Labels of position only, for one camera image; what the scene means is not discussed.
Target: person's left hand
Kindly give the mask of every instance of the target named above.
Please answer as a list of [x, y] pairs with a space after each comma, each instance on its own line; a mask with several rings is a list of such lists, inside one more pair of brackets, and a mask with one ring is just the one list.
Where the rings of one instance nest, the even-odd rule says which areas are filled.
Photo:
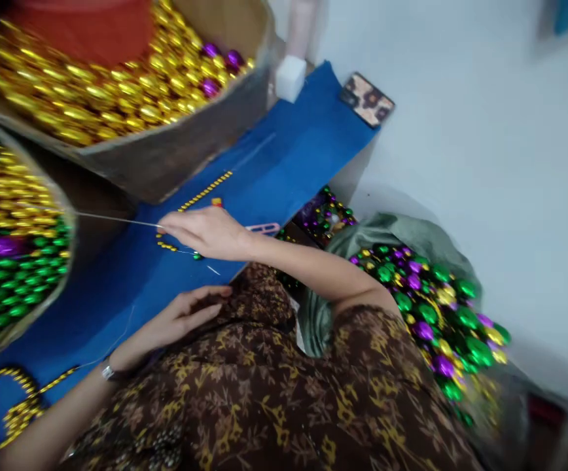
[[162, 312], [114, 350], [110, 365], [116, 371], [133, 368], [149, 352], [180, 340], [219, 314], [221, 304], [213, 304], [193, 313], [192, 308], [200, 300], [206, 296], [226, 298], [231, 294], [232, 288], [229, 286], [206, 286], [180, 293]]

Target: floral fabric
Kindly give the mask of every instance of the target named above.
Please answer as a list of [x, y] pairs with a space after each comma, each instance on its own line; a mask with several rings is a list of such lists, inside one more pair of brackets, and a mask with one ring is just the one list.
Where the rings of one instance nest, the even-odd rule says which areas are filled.
[[348, 309], [317, 360], [272, 269], [232, 285], [216, 324], [119, 391], [64, 468], [480, 469], [399, 315]]

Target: white wall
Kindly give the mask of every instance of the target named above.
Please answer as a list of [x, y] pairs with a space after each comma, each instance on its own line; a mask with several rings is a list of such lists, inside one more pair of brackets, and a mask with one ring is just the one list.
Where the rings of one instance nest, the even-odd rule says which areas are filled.
[[[281, 20], [288, 1], [272, 3]], [[441, 225], [515, 363], [568, 395], [568, 35], [550, 34], [550, 3], [328, 0], [317, 57], [397, 103], [337, 192], [360, 217]]]

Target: bead necklace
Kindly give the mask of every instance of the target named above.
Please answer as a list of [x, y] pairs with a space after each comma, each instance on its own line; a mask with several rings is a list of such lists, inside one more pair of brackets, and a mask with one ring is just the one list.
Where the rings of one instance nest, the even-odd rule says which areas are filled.
[[32, 420], [40, 417], [44, 413], [41, 395], [70, 376], [77, 370], [77, 368], [78, 366], [70, 368], [42, 389], [39, 388], [36, 380], [30, 374], [25, 372], [21, 366], [9, 366], [0, 369], [0, 376], [13, 377], [13, 379], [22, 386], [23, 391], [27, 394], [27, 398], [11, 407], [3, 419], [5, 422], [7, 438], [0, 443], [0, 450], [13, 442]]
[[[223, 183], [225, 180], [227, 180], [232, 175], [233, 175], [233, 173], [231, 171], [227, 171], [227, 172], [223, 173], [219, 178], [214, 180], [212, 182], [212, 184], [208, 185], [207, 188], [204, 188], [203, 191], [201, 191], [199, 194], [197, 194], [194, 198], [192, 198], [191, 200], [188, 200], [184, 204], [182, 204], [182, 206], [180, 206], [180, 208], [177, 211], [180, 212], [180, 213], [183, 213], [190, 206], [194, 205], [197, 201], [202, 199], [205, 195], [210, 193], [210, 191], [214, 190], [214, 188], [216, 188], [218, 185]], [[162, 234], [156, 234], [155, 237], [158, 238], [158, 239], [161, 239]], [[158, 241], [158, 245], [163, 249], [169, 249], [171, 252], [177, 252], [178, 251], [178, 248], [175, 247], [174, 245], [171, 245], [171, 244], [166, 243], [166, 242], [161, 241], [161, 240]], [[195, 252], [194, 255], [193, 255], [193, 258], [195, 260], [201, 260], [203, 258], [203, 256], [201, 254]]]

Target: cardboard box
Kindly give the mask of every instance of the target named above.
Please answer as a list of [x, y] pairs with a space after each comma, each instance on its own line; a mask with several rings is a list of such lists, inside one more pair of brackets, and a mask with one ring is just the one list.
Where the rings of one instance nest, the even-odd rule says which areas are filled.
[[255, 59], [216, 99], [176, 123], [77, 148], [46, 134], [0, 97], [0, 126], [157, 204], [232, 145], [266, 112], [274, 19], [267, 0], [175, 0], [204, 41]]

